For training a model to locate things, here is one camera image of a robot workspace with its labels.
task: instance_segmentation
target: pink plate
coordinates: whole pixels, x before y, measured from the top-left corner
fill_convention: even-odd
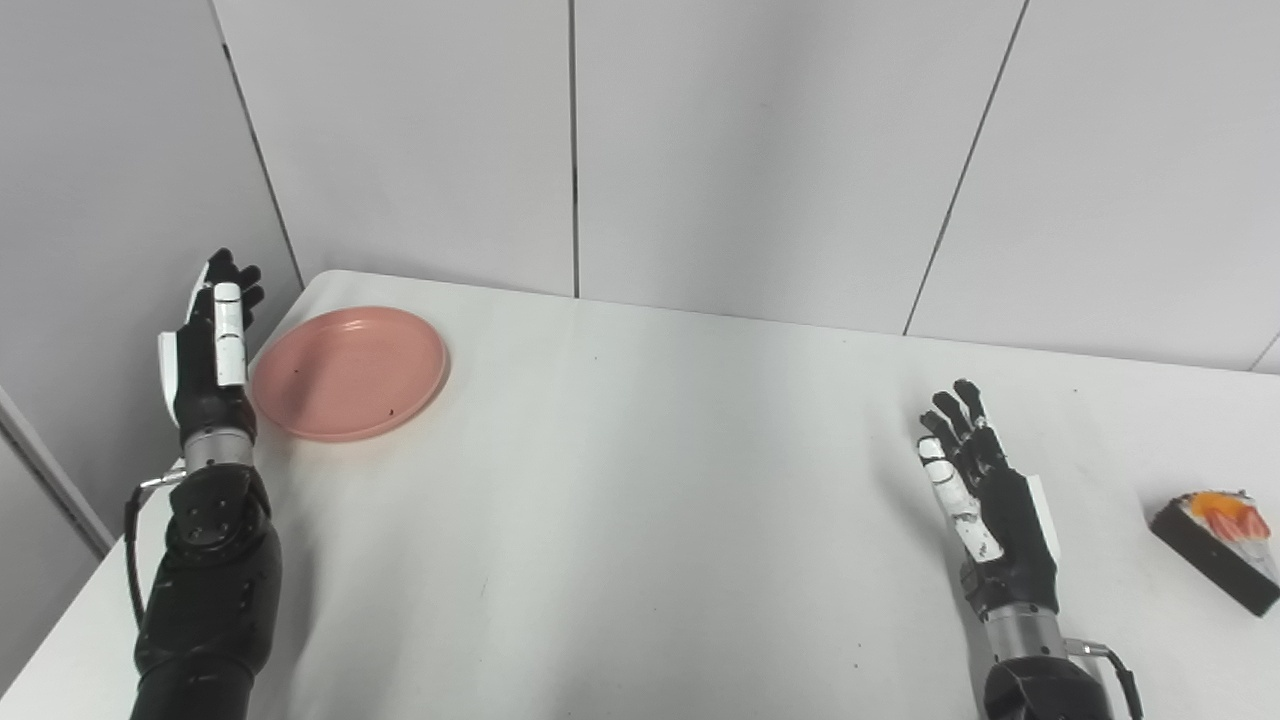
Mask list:
[[[266,350],[253,372],[253,405],[298,437],[361,439],[421,410],[444,368],[444,342],[426,320],[394,307],[347,307]]]

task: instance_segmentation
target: robotic arm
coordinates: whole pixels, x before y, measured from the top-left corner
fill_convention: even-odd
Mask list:
[[[132,720],[243,720],[271,651],[280,542],[253,468],[257,425],[244,395],[243,329],[262,300],[261,273],[214,254],[196,281],[186,324],[160,336],[161,383],[183,460],[143,483],[125,518],[141,673]],[[143,611],[133,555],[142,491],[178,483],[165,555]]]
[[[983,705],[991,720],[1110,720],[1102,684],[1069,655],[1111,660],[1134,720],[1142,717],[1133,673],[1106,646],[1064,639],[1057,625],[1057,541],[1038,478],[1009,466],[978,388],[956,380],[933,396],[940,413],[920,418],[920,462],[968,551],[965,598],[995,655]]]

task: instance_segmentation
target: tabletop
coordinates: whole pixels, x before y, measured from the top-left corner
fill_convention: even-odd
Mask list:
[[[253,719],[978,717],[989,651],[914,450],[960,377],[1043,478],[1064,632],[1116,648],[1149,717],[1280,716],[1280,620],[1146,528],[1206,488],[1280,518],[1277,377],[348,272],[274,337],[353,305],[431,322],[449,375],[381,437],[261,420],[284,585]],[[168,515],[141,516],[146,587]],[[134,633],[118,544],[0,719],[127,717]]]

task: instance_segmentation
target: white wall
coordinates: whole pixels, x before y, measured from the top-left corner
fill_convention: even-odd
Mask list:
[[[0,436],[0,694],[97,565]]]
[[[568,0],[215,1],[303,275],[572,292]],[[582,296],[902,331],[1019,0],[572,6]],[[1034,0],[910,333],[1249,368],[1277,14]]]
[[[573,292],[567,0],[216,0],[306,279]]]
[[[204,259],[262,266],[255,341],[296,272],[205,0],[6,0],[0,97],[0,383],[119,529],[178,450],[155,336]]]
[[[1033,0],[911,334],[1248,369],[1280,329],[1280,5]]]
[[[1020,6],[577,3],[582,297],[902,332]]]

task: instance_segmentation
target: black cable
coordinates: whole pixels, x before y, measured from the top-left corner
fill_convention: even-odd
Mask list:
[[[138,511],[142,509],[142,486],[124,502],[124,569],[129,577],[129,600],[133,601],[133,619],[142,626],[142,587],[138,584]]]
[[[1129,716],[1133,720],[1142,720],[1142,698],[1138,697],[1138,682],[1134,680],[1133,671],[1125,667],[1124,662],[1120,661],[1120,656],[1114,650],[1107,651],[1107,660],[1116,669],[1116,680],[1120,680],[1120,687],[1124,689],[1124,701],[1129,705]]]

